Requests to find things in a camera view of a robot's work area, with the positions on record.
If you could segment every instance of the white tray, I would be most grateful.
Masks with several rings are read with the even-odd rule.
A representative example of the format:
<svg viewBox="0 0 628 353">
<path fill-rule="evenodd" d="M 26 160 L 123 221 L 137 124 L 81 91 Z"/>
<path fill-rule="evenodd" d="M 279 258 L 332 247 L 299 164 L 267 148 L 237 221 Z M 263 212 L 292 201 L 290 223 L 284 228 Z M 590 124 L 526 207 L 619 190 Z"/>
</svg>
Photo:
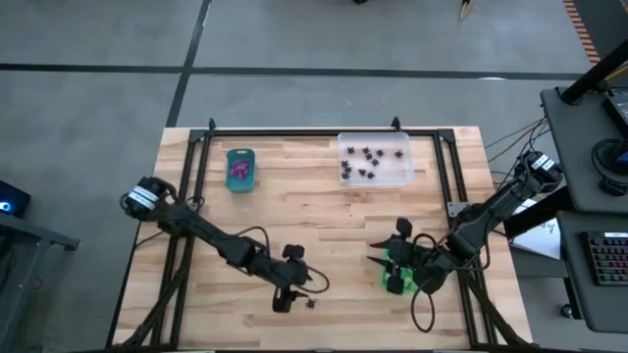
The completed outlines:
<svg viewBox="0 0 628 353">
<path fill-rule="evenodd" d="M 348 147 L 354 152 L 348 153 Z M 374 167 L 371 161 L 366 160 L 362 151 L 368 147 L 373 159 L 380 164 Z M 414 180 L 414 164 L 410 151 L 410 136 L 405 132 L 343 132 L 338 135 L 339 148 L 339 179 L 344 186 L 404 186 Z M 377 150 L 383 150 L 384 156 L 379 157 Z M 397 158 L 396 151 L 402 151 L 403 156 Z M 349 179 L 343 179 L 342 161 L 347 161 L 352 168 Z M 373 172 L 375 177 L 362 176 L 360 169 Z"/>
</svg>

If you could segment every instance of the concrete floor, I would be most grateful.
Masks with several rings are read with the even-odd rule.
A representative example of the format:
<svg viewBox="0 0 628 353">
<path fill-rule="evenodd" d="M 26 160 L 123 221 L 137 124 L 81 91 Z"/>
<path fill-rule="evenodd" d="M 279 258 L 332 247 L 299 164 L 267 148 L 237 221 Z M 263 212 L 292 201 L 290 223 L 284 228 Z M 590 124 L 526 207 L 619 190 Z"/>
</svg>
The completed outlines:
<svg viewBox="0 0 628 353">
<path fill-rule="evenodd" d="M 201 0 L 5 0 L 0 63 L 180 66 Z M 214 0 L 194 65 L 581 73 L 560 0 Z M 0 179 L 33 195 L 27 218 L 82 239 L 55 249 L 20 343 L 105 343 L 137 223 L 118 197 L 150 174 L 178 75 L 0 72 Z M 569 81 L 193 75 L 178 126 L 480 126 L 486 143 L 542 117 Z M 492 147 L 494 156 L 508 141 Z M 536 144 L 555 157 L 549 134 Z M 507 172 L 520 147 L 492 163 Z M 628 338 L 557 316 L 561 281 L 521 280 L 535 341 L 620 349 Z"/>
</svg>

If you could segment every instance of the green container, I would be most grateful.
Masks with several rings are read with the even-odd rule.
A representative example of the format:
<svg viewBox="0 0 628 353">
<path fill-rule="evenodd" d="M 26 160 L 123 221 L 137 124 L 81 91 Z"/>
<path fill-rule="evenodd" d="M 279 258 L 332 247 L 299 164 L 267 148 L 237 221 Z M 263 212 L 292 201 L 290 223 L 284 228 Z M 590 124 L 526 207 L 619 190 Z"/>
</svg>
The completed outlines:
<svg viewBox="0 0 628 353">
<path fill-rule="evenodd" d="M 389 260 L 389 250 L 384 250 L 384 260 Z M 401 279 L 403 279 L 403 293 L 414 293 L 419 287 L 412 280 L 413 271 L 410 269 L 401 269 Z M 386 269 L 382 269 L 382 287 L 386 290 L 386 283 L 391 275 L 386 272 Z"/>
<path fill-rule="evenodd" d="M 231 176 L 232 164 L 241 160 L 249 161 L 248 175 L 244 180 Z M 225 186 L 233 193 L 251 192 L 255 188 L 255 152 L 250 148 L 237 148 L 227 152 L 227 180 Z"/>
</svg>

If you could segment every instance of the butcher block tabletop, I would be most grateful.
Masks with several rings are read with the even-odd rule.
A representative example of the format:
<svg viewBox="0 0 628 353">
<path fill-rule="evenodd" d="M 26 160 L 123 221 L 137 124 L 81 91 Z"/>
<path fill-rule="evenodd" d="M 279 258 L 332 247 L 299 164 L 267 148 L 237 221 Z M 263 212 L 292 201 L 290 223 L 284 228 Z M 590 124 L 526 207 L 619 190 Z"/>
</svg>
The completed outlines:
<svg viewBox="0 0 628 353">
<path fill-rule="evenodd" d="M 469 200 L 483 202 L 495 189 L 480 130 L 475 126 L 449 128 L 455 131 Z M 188 134 L 189 128 L 164 130 L 154 175 L 179 185 Z M 335 136 L 213 137 L 200 215 L 228 233 L 264 227 L 277 258 L 286 244 L 303 245 L 304 260 L 325 273 L 331 287 L 312 295 L 314 309 L 306 307 L 305 299 L 297 299 L 290 313 L 276 314 L 271 284 L 227 266 L 212 246 L 196 239 L 179 348 L 467 348 L 455 273 L 433 295 L 436 324 L 430 333 L 422 333 L 410 318 L 411 295 L 387 293 L 381 284 L 382 268 L 366 259 L 367 255 L 381 257 L 382 250 L 368 244 L 395 232 L 397 217 L 413 223 L 413 234 L 426 232 L 438 240 L 447 231 L 433 139 L 411 137 L 410 144 L 415 176 L 407 186 L 344 187 L 339 182 Z M 233 194 L 225 188 L 226 154 L 234 148 L 255 151 L 256 181 L 251 193 Z M 200 148 L 196 150 L 190 185 L 200 154 Z M 457 195 L 446 143 L 444 150 L 449 185 Z M 158 230 L 154 224 L 143 224 L 137 241 Z M 259 232 L 248 236 L 263 241 Z M 168 239 L 168 234 L 163 234 L 134 251 L 114 343 L 128 338 L 157 300 Z M 485 271 L 489 296 L 518 334 L 531 340 L 507 241 L 492 233 L 490 242 L 492 264 Z M 310 287 L 324 284 L 312 276 Z M 163 341 L 170 334 L 174 302 L 171 300 L 166 315 Z M 483 341 L 480 309 L 474 304 Z M 419 295 L 416 313 L 419 323 L 426 326 L 430 306 L 424 294 Z"/>
</svg>

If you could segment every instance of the black keyboard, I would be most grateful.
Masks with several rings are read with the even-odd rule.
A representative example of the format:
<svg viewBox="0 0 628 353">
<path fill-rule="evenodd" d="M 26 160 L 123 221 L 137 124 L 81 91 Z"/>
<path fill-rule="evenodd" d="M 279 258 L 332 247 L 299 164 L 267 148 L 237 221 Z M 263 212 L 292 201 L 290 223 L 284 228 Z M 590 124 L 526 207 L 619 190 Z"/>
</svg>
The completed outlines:
<svg viewBox="0 0 628 353">
<path fill-rule="evenodd" d="M 628 286 L 628 233 L 592 231 L 583 235 L 594 282 Z"/>
</svg>

